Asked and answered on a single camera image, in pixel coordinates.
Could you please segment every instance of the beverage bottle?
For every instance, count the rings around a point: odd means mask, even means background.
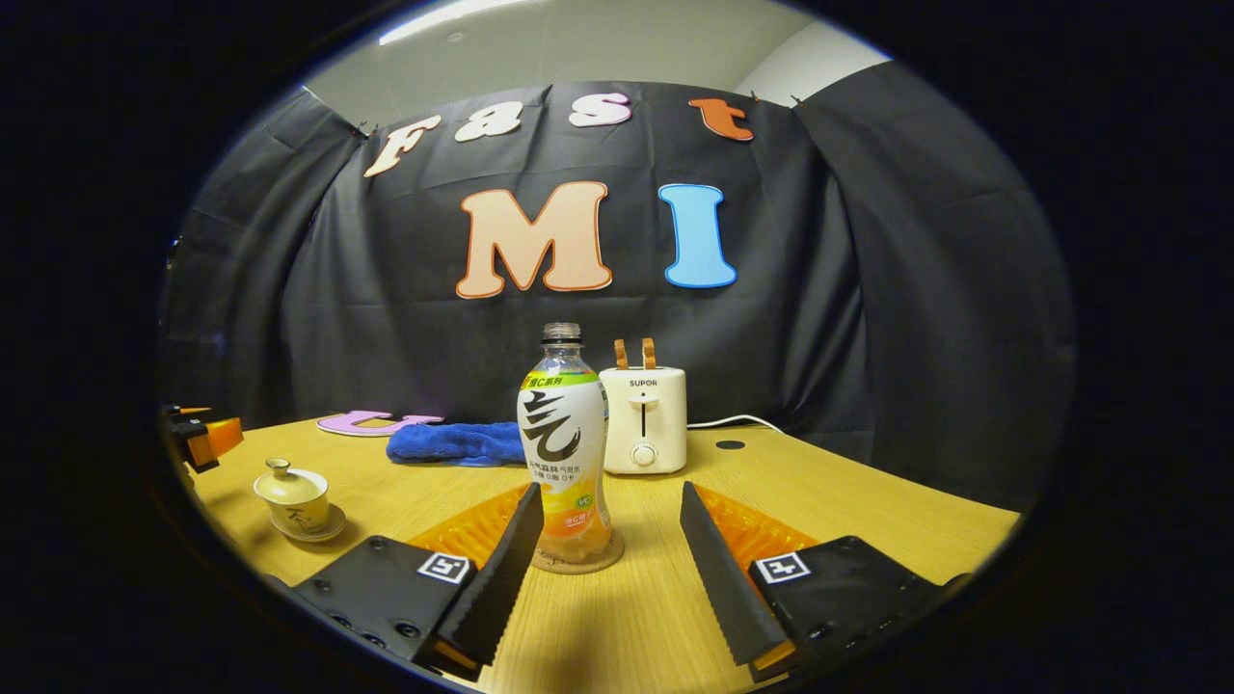
[[[518,390],[518,435],[532,479],[540,484],[544,530],[537,548],[566,563],[586,563],[612,536],[603,496],[608,399],[584,363],[578,324],[544,326],[540,359]]]

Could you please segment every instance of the cutout letter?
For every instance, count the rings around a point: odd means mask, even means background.
[[[574,112],[570,114],[570,125],[575,127],[587,127],[592,125],[616,125],[629,120],[632,111],[628,106],[629,96],[624,94],[589,94],[575,99]]]
[[[496,106],[480,109],[471,114],[466,125],[454,133],[454,140],[466,142],[485,135],[505,135],[518,127],[518,114],[523,112],[523,105],[518,101],[503,101]]]
[[[723,99],[695,99],[690,105],[702,111],[702,123],[716,135],[729,140],[754,140],[753,132],[733,122],[734,116],[744,119],[745,111],[729,106]]]
[[[439,122],[442,122],[442,117],[433,116],[390,131],[390,135],[386,137],[386,146],[378,154],[378,161],[373,162],[369,170],[364,172],[364,178],[371,178],[381,172],[392,169],[399,163],[399,152],[411,152],[411,148],[420,142],[420,137],[424,135],[424,131],[433,130]]]
[[[660,188],[660,200],[673,209],[677,261],[664,277],[677,286],[706,289],[737,282],[737,270],[724,262],[719,247],[716,206],[724,199],[718,188],[675,183]]]
[[[500,294],[505,280],[492,272],[501,256],[518,289],[526,291],[540,262],[553,247],[553,267],[544,286],[578,291],[608,286],[613,273],[600,261],[600,200],[608,194],[602,183],[564,183],[548,196],[536,222],[527,220],[508,190],[485,190],[463,199],[471,215],[466,275],[454,291],[464,299]]]

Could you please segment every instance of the blue towel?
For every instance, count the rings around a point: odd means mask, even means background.
[[[469,468],[527,463],[516,422],[405,426],[390,437],[386,456],[396,463]]]

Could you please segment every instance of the white cable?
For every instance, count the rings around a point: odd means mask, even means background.
[[[752,415],[735,415],[735,416],[732,416],[732,417],[726,417],[726,419],[716,420],[716,421],[705,421],[705,422],[698,422],[698,424],[687,424],[686,429],[700,429],[700,427],[703,427],[703,426],[714,426],[717,424],[726,424],[726,422],[731,422],[731,421],[734,421],[734,420],[754,420],[754,421],[761,424],[763,426],[765,426],[768,429],[772,429],[772,430],[775,430],[779,433],[784,433],[774,424],[763,421],[759,417],[755,417],[755,416],[752,416]]]

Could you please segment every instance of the bottle label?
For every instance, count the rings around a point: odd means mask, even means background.
[[[532,479],[540,484],[544,533],[581,535],[597,520],[608,399],[592,372],[532,372],[518,391],[518,433]]]

